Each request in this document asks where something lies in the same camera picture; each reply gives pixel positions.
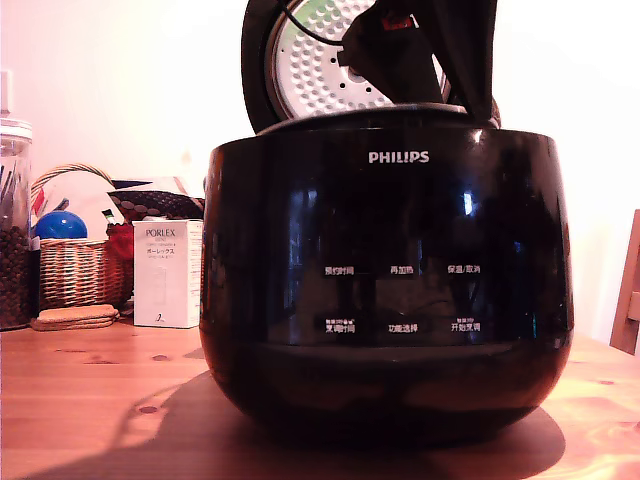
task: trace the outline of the glass jar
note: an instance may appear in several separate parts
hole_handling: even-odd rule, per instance
[[[31,125],[0,119],[0,330],[29,325],[31,267]]]

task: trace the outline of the light switch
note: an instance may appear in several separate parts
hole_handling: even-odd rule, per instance
[[[13,109],[13,72],[2,70],[0,77],[0,110],[9,115]]]

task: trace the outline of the wood grain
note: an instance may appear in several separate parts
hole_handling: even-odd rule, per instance
[[[484,443],[282,445],[211,379],[197,329],[0,337],[2,478],[639,479],[640,361],[577,338],[552,395]]]

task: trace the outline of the power cord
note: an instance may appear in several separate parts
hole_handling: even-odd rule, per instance
[[[293,22],[293,24],[296,27],[298,27],[302,32],[306,33],[311,38],[314,38],[314,39],[316,39],[317,41],[319,41],[321,43],[325,43],[325,44],[331,45],[333,47],[341,47],[342,46],[342,42],[341,41],[339,41],[339,40],[329,40],[328,38],[321,37],[317,33],[312,32],[307,27],[302,25],[302,23],[300,23],[300,21],[296,17],[293,16],[293,13],[291,13],[291,10],[289,10],[289,7],[287,7],[286,0],[276,0],[276,1],[280,5],[280,8],[282,8],[282,11],[284,12],[284,14],[289,18],[289,20],[291,20]]]

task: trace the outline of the blue ball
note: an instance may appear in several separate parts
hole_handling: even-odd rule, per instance
[[[47,213],[36,224],[35,236],[46,238],[87,238],[87,226],[75,213],[56,211]]]

